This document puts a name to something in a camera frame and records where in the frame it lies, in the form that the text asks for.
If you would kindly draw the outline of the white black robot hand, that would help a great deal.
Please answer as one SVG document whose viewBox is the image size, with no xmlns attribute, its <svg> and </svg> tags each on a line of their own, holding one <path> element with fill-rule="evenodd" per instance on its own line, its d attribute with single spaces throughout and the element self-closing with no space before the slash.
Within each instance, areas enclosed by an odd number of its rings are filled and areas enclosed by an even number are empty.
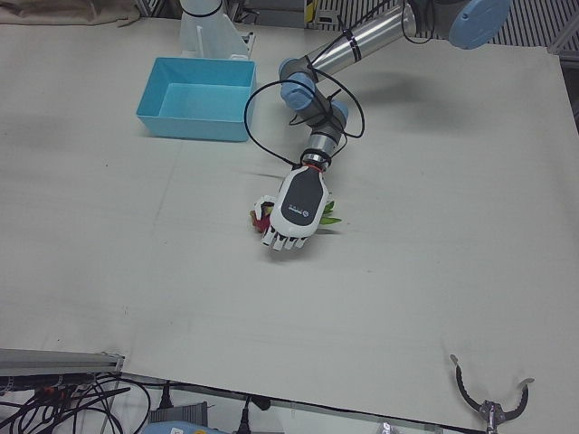
<svg viewBox="0 0 579 434">
<path fill-rule="evenodd" d="M 276 196 L 264 195 L 253 205 L 255 222 L 263 228 L 261 242 L 276 251 L 300 249 L 318 229 L 327 199 L 320 169 L 292 170 Z"/>
</svg>

